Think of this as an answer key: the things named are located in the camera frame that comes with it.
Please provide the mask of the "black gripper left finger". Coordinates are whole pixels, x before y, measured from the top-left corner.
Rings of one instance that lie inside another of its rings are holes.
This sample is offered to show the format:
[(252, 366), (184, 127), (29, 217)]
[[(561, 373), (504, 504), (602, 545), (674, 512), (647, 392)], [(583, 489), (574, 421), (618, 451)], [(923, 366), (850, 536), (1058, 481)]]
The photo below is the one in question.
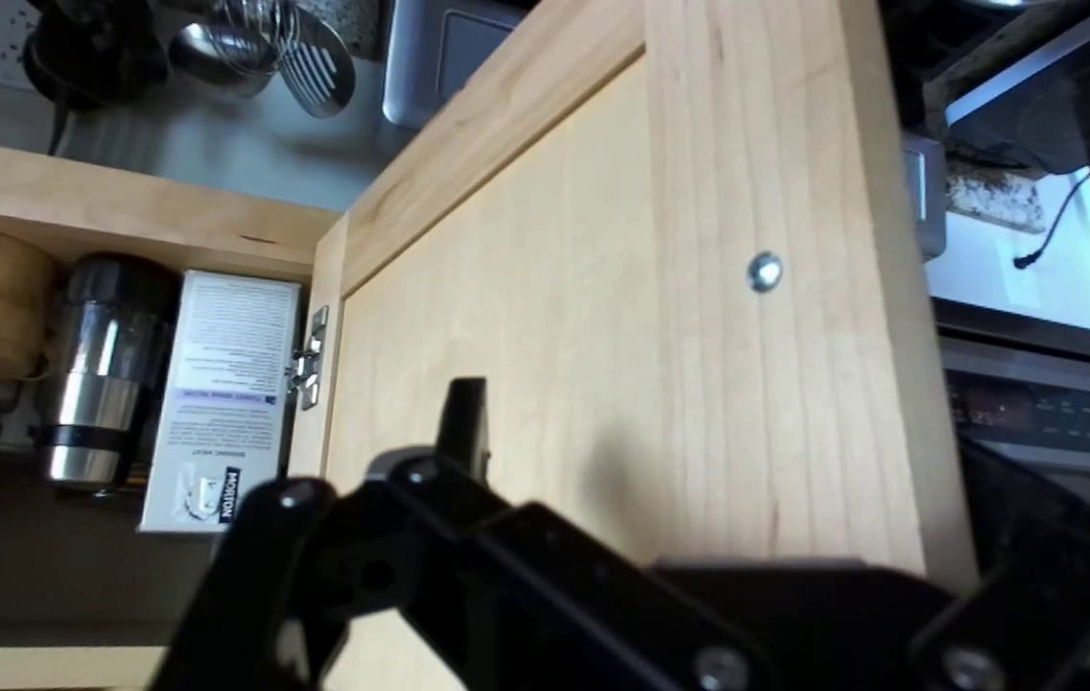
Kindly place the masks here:
[(321, 691), (350, 626), (400, 613), (464, 691), (775, 691), (762, 648), (541, 504), (488, 489), (488, 394), (351, 492), (252, 489), (154, 691)]

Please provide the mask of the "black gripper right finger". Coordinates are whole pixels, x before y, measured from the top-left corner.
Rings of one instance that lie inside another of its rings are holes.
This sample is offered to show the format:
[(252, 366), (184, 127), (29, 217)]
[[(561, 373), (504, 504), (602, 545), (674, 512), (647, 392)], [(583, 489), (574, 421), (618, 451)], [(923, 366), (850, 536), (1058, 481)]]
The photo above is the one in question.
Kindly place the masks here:
[(960, 442), (983, 579), (913, 639), (927, 691), (1090, 691), (1090, 499)]

